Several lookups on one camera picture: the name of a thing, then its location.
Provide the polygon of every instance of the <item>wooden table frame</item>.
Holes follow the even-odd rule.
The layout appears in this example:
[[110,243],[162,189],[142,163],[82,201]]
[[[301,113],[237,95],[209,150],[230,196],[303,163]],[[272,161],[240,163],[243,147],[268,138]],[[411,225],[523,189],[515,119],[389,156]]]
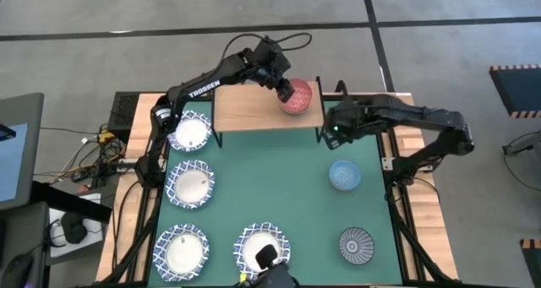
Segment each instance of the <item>wooden table frame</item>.
[[[395,95],[407,104],[413,104],[413,98],[408,93],[350,93],[350,95]],[[134,114],[134,124],[127,144],[126,158],[137,159],[144,154],[148,137],[150,135],[150,109],[162,93],[139,95],[138,105]],[[324,93],[325,101],[337,101],[341,99],[340,93]],[[211,101],[211,97],[200,98],[203,101]],[[408,156],[424,147],[423,136],[418,128],[397,127],[378,135],[378,145],[381,157]],[[417,174],[434,185],[434,179],[430,174]],[[129,173],[122,176],[118,182],[112,217],[118,221],[118,211],[128,188],[137,180],[135,174]],[[402,200],[397,203],[397,208],[405,219],[408,227],[424,247],[431,258],[440,266],[444,273],[451,278],[457,278],[456,267],[452,257],[451,246],[447,238],[443,215],[436,192],[422,182],[415,183],[403,190]],[[131,246],[135,232],[140,230],[150,217],[150,213],[156,203],[161,201],[161,195],[156,190],[143,190],[135,187],[126,198],[123,207],[122,223],[118,228],[117,255],[121,259]],[[151,247],[156,238],[156,228],[146,238],[137,255],[136,265],[131,271],[124,274],[121,281],[138,281],[145,283],[151,268]],[[424,268],[413,255],[407,241],[401,233],[395,230],[396,250],[398,252],[402,278],[404,280],[424,280]],[[112,251],[114,241],[112,230],[107,231],[100,266],[96,280],[102,280],[112,271]]]

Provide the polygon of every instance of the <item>black floor stripe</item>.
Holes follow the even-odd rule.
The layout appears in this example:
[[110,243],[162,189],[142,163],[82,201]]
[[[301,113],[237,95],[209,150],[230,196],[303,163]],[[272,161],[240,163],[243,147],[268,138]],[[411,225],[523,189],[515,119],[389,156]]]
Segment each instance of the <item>black floor stripe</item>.
[[210,28],[189,28],[189,29],[168,29],[168,30],[120,30],[100,31],[86,33],[61,33],[61,34],[37,34],[37,35],[0,35],[0,41],[51,41],[51,40],[72,40],[72,39],[106,39],[106,38],[130,38],[143,36],[160,35],[205,35],[205,34],[230,34],[255,31],[279,31],[279,30],[350,30],[368,28],[372,30],[375,39],[376,52],[381,62],[381,68],[385,76],[386,86],[389,91],[394,89],[391,75],[385,71],[386,59],[378,28],[396,27],[423,27],[423,26],[452,26],[452,25],[484,25],[484,24],[515,24],[515,23],[536,23],[541,22],[541,17],[517,17],[517,18],[487,18],[487,19],[448,19],[448,20],[419,20],[419,21],[375,21],[374,6],[367,6],[372,12],[368,13],[369,22],[330,22],[330,23],[309,23],[309,24],[270,24],[253,26],[229,26]]
[[379,27],[419,27],[419,26],[453,26],[453,25],[487,25],[511,23],[541,22],[541,17],[516,18],[484,18],[484,19],[445,19],[445,20],[419,20],[419,21],[387,21],[378,22]]
[[368,22],[335,22],[335,23],[308,23],[308,24],[271,24],[254,26],[230,26],[170,30],[132,30],[132,31],[104,31],[67,34],[43,35],[0,35],[0,41],[49,41],[72,39],[102,39],[102,38],[129,38],[159,35],[203,35],[203,34],[229,34],[256,31],[278,30],[348,30],[369,27]]
[[369,16],[369,26],[370,30],[372,31],[375,53],[378,57],[378,63],[380,64],[381,73],[383,74],[385,91],[394,92],[395,85],[392,83],[391,70],[389,69],[389,64],[387,63],[387,56],[385,55],[385,48],[383,47],[380,30],[378,29],[378,23],[375,18],[374,5],[372,4],[372,0],[364,0],[364,6],[366,7],[366,13]]

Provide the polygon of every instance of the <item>white label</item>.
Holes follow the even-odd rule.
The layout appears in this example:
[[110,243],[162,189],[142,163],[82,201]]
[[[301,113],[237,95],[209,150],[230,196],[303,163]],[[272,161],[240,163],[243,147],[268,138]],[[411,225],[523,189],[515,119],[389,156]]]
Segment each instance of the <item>white label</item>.
[[206,92],[208,92],[209,90],[212,90],[214,89],[216,86],[220,85],[220,80],[216,80],[214,82],[210,82],[209,84],[203,86],[202,88],[198,89],[198,90],[194,90],[193,92],[189,93],[188,96],[190,98],[194,98],[194,97],[197,97],[198,95],[202,95]]

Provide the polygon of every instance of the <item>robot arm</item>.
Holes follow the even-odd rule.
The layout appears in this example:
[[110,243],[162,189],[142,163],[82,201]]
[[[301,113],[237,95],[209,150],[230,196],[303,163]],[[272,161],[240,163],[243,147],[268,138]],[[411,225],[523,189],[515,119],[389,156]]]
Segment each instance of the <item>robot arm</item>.
[[167,135],[172,133],[180,122],[186,103],[218,86],[243,83],[247,79],[270,90],[276,90],[278,98],[286,102],[294,91],[289,81],[283,78],[284,72],[290,67],[291,64],[283,55],[278,43],[265,37],[261,38],[255,50],[245,48],[241,52],[225,57],[212,71],[169,89],[150,111],[152,129],[146,154],[135,164],[135,172],[141,186],[163,185],[164,176],[158,160]]
[[440,135],[415,154],[392,161],[388,167],[396,181],[408,181],[420,168],[433,171],[446,155],[465,155],[474,148],[469,126],[458,111],[410,106],[391,95],[367,95],[356,101],[346,96],[327,112],[324,139],[330,149],[336,149],[399,125],[439,131]]

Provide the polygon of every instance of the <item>red bowl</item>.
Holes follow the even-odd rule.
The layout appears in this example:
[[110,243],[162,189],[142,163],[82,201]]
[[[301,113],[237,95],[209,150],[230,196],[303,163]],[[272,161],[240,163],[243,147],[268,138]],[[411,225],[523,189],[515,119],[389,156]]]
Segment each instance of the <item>red bowl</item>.
[[309,109],[312,102],[312,88],[302,79],[289,79],[289,83],[295,92],[286,103],[278,101],[278,105],[288,114],[302,114]]

